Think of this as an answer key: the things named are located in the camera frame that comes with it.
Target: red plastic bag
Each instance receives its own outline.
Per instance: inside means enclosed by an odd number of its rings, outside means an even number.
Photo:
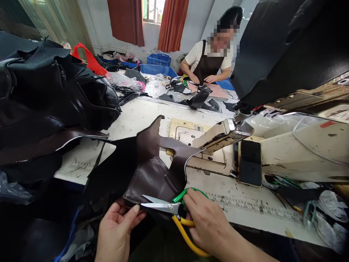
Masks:
[[[94,58],[94,56],[91,54],[91,52],[82,44],[82,43],[78,43],[75,47],[74,47],[74,52],[73,52],[73,56],[81,59],[79,57],[79,53],[77,52],[78,48],[83,48],[85,49],[85,53],[86,53],[86,59],[87,59],[87,67],[89,69],[91,69],[93,72],[95,72],[96,75],[101,75],[101,76],[106,76],[106,74],[108,73],[107,70],[105,70],[103,67],[101,67],[99,65],[99,63],[97,62],[97,60]]]

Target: blue basket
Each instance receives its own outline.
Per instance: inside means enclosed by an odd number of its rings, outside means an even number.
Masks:
[[[102,57],[100,57],[100,59],[105,63],[117,64],[119,62],[118,59],[108,60],[108,59],[104,59]],[[122,61],[122,63],[124,66],[129,66],[131,69],[135,68],[137,66],[137,64],[133,64],[133,63],[123,62],[123,61]]]
[[[171,58],[168,55],[162,53],[151,54],[147,57],[147,64],[153,64],[157,66],[170,66]]]
[[[227,89],[227,90],[232,90],[234,91],[234,87],[232,86],[232,84],[230,83],[229,78],[224,79],[222,81],[217,81],[217,84],[219,84],[221,86],[221,88],[223,89]]]
[[[176,72],[173,70],[173,68],[169,66],[141,64],[140,67],[141,67],[141,72],[144,74],[150,74],[150,75],[163,74],[172,78],[178,76]]]

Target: red curtain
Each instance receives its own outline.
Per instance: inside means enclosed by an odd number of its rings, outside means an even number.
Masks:
[[[142,0],[108,0],[108,7],[113,36],[143,47]]]
[[[189,0],[166,0],[161,21],[158,49],[179,51]]]

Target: green scissor handle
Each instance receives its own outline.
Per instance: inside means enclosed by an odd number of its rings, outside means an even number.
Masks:
[[[194,188],[194,187],[189,187],[189,188],[193,189],[194,191],[199,191],[201,194],[203,194],[205,197],[208,198],[208,196],[206,196],[206,194],[204,192],[202,192],[200,189],[197,189],[197,188]],[[189,188],[184,189],[183,192],[180,193],[177,197],[175,197],[172,201],[174,203],[178,203],[178,202],[182,201],[182,204],[185,205],[185,203],[183,201],[183,197],[184,197],[184,195],[186,194],[186,192],[187,192],[187,190]]]

